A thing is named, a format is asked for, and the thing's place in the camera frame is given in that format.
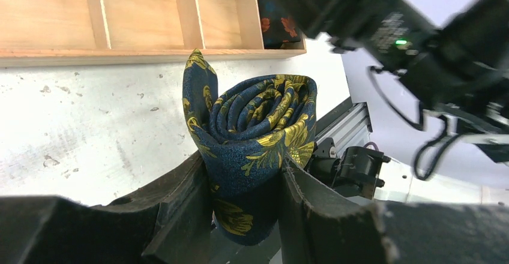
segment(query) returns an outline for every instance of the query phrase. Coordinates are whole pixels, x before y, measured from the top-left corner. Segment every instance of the navy blue tie with gold floral pattern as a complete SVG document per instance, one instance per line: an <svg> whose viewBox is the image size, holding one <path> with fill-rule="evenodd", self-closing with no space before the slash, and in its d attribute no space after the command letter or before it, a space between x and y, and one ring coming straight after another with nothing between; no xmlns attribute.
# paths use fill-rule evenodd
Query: navy blue tie with gold floral pattern
<svg viewBox="0 0 509 264"><path fill-rule="evenodd" d="M283 158L305 166L314 148L316 84L306 76L243 81L221 97L199 50L184 71L187 128L205 161L214 221L232 241L256 245L277 221Z"/></svg>

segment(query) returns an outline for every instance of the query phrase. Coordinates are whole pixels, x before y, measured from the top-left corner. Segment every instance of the necktie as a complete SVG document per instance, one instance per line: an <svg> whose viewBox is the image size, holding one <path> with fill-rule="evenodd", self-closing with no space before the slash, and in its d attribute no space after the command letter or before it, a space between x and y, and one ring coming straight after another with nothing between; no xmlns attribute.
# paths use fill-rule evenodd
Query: necktie
<svg viewBox="0 0 509 264"><path fill-rule="evenodd" d="M220 97L217 89L214 69L195 50L182 104L206 165L214 221L230 240L256 245L277 221L283 158L304 167L313 153L317 88L309 77L278 74L245 80Z"/></svg>

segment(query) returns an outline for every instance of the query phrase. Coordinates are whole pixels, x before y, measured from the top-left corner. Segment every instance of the table surface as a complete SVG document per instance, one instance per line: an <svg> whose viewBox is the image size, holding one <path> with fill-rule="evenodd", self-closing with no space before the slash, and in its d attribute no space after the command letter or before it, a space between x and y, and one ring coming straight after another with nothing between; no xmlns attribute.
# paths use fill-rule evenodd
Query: table surface
<svg viewBox="0 0 509 264"><path fill-rule="evenodd" d="M317 117L350 94L327 37L286 60L211 62L220 94L245 79L300 74L318 84ZM0 71L0 195L105 205L196 150L182 112L184 63Z"/></svg>

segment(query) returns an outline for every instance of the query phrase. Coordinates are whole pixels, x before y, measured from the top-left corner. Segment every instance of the gold floral pattern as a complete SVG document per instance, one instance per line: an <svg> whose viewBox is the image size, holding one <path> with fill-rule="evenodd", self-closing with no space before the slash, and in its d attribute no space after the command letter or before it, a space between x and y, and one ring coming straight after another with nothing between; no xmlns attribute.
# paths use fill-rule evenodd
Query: gold floral pattern
<svg viewBox="0 0 509 264"><path fill-rule="evenodd" d="M210 182L209 185L210 185L210 192L212 194L216 193L219 190L218 183Z"/></svg>
<svg viewBox="0 0 509 264"><path fill-rule="evenodd" d="M294 125L284 130L286 132L285 146L294 162L300 167L307 164L315 148L315 143L310 139L306 124L306 120L314 117L314 115L310 118L309 115L302 114Z"/></svg>
<svg viewBox="0 0 509 264"><path fill-rule="evenodd" d="M284 78L281 78L281 77L278 78L277 76L280 76L280 75L276 75L276 78L274 79L274 87L276 89L279 88L279 86L285 82Z"/></svg>
<svg viewBox="0 0 509 264"><path fill-rule="evenodd" d="M253 228L253 216L245 213L239 206L221 199L214 199L215 218L228 232L245 236Z"/></svg>
<svg viewBox="0 0 509 264"><path fill-rule="evenodd" d="M182 106L184 107L184 114L187 115L189 112L189 107L191 103L189 103L189 100L187 98L182 98Z"/></svg>
<svg viewBox="0 0 509 264"><path fill-rule="evenodd" d="M208 85L205 85L203 87L203 97L205 98L205 105L207 106L207 109L212 111L212 95L210 93L210 87Z"/></svg>
<svg viewBox="0 0 509 264"><path fill-rule="evenodd" d="M294 90L299 92L300 89L302 88L302 86L305 86L306 84L304 83L294 83L293 86L294 86Z"/></svg>
<svg viewBox="0 0 509 264"><path fill-rule="evenodd" d="M193 64L198 65L203 70L209 69L210 72L215 75L214 69L205 61L205 58L203 58L203 54L199 49L195 49L193 53L191 53L191 56L189 56L189 59L185 64L185 69L192 67Z"/></svg>
<svg viewBox="0 0 509 264"><path fill-rule="evenodd" d="M258 90L263 90L265 89L265 87L267 86L267 83L268 81L267 80L263 80L261 82L258 82L257 84L255 84L254 86L256 87L256 89Z"/></svg>
<svg viewBox="0 0 509 264"><path fill-rule="evenodd" d="M290 80L293 83L307 84L307 76L302 76L302 75L278 74L278 75L276 75L276 80L279 80L281 82L284 80Z"/></svg>
<svg viewBox="0 0 509 264"><path fill-rule="evenodd" d="M279 121L279 119L283 116L283 113L286 111L286 109L290 105L291 99L292 99L292 94L290 94L290 92L285 92L285 96L283 97L283 99L281 99L281 102L279 103L279 105L276 107L276 109L273 111L273 113L271 113L270 115L267 116L267 118L269 119L269 123L271 125L271 129L274 129L274 127L277 124L276 121Z"/></svg>
<svg viewBox="0 0 509 264"><path fill-rule="evenodd" d="M247 115L245 116L246 123L249 123L249 121L251 121L251 118L253 117L254 113L255 113L255 110L252 108L247 111Z"/></svg>
<svg viewBox="0 0 509 264"><path fill-rule="evenodd" d="M247 103L247 105L250 107L254 107L256 104L256 99L257 97L254 97L251 101L249 101L249 103Z"/></svg>
<svg viewBox="0 0 509 264"><path fill-rule="evenodd" d="M203 145L202 141L198 137L198 135L191 133L191 138L193 138L194 144L196 144L196 147L198 147L198 151L203 155L207 155L212 158L217 158L217 156L210 151L210 148Z"/></svg>
<svg viewBox="0 0 509 264"><path fill-rule="evenodd" d="M305 102L306 104L311 104L311 103L316 104L316 94L314 94L314 93L309 93L308 95L306 95L306 96L304 97L304 102Z"/></svg>
<svg viewBox="0 0 509 264"><path fill-rule="evenodd" d="M260 104L260 106L258 108L256 108L256 110L254 110L253 116L248 120L248 123L253 118L258 121L263 120L264 119L264 109L265 109L265 106L267 106L267 104L268 104L267 101L262 102L262 104Z"/></svg>
<svg viewBox="0 0 509 264"><path fill-rule="evenodd" d="M194 129L196 127L200 127L200 125L198 124L198 119L196 119L196 117L189 117L187 119L187 129L189 129L190 132L194 132Z"/></svg>
<svg viewBox="0 0 509 264"><path fill-rule="evenodd" d="M283 115L283 117L281 117L281 119L279 119L279 122L277 123L276 129L279 129L279 130L283 129L286 126L286 123L288 122L288 119L290 119L292 114L294 114L294 109L293 108L288 108L288 110Z"/></svg>
<svg viewBox="0 0 509 264"><path fill-rule="evenodd" d="M244 171L244 176L251 174L251 169L256 167L257 169L266 167L272 167L277 163L278 167L283 164L283 142L281 141L285 135L284 131L272 133L270 135L256 139L258 144L262 145L263 148L260 152L246 156L249 161L246 165L242 166L241 170Z"/></svg>
<svg viewBox="0 0 509 264"><path fill-rule="evenodd" d="M236 99L237 96L238 96L238 94L236 94L232 98L226 100L226 102L219 109L219 113L221 113L222 115L227 115L228 110L230 109L230 106L232 105L233 101Z"/></svg>
<svg viewBox="0 0 509 264"><path fill-rule="evenodd" d="M256 100L256 99L267 100L267 99L270 99L271 97L276 98L280 95L281 95L281 93L279 93L278 90L276 90L274 88L267 87L267 89L264 90L264 92L261 92L260 94L258 94L253 100Z"/></svg>
<svg viewBox="0 0 509 264"><path fill-rule="evenodd" d="M223 104L223 102L224 102L224 98L223 98L223 97L219 97L219 98L215 101L214 105L222 105L222 104Z"/></svg>

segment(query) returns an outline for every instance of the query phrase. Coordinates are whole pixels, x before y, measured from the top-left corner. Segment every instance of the folded tie on shelf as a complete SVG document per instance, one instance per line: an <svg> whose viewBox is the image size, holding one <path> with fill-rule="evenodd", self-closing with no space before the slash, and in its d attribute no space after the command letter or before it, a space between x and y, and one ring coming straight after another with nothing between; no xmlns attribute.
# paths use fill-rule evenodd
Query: folded tie on shelf
<svg viewBox="0 0 509 264"><path fill-rule="evenodd" d="M232 241L256 245L277 221L283 158L304 167L313 153L315 81L261 76L218 97L215 71L195 50L182 88L187 128L209 176L214 221Z"/></svg>

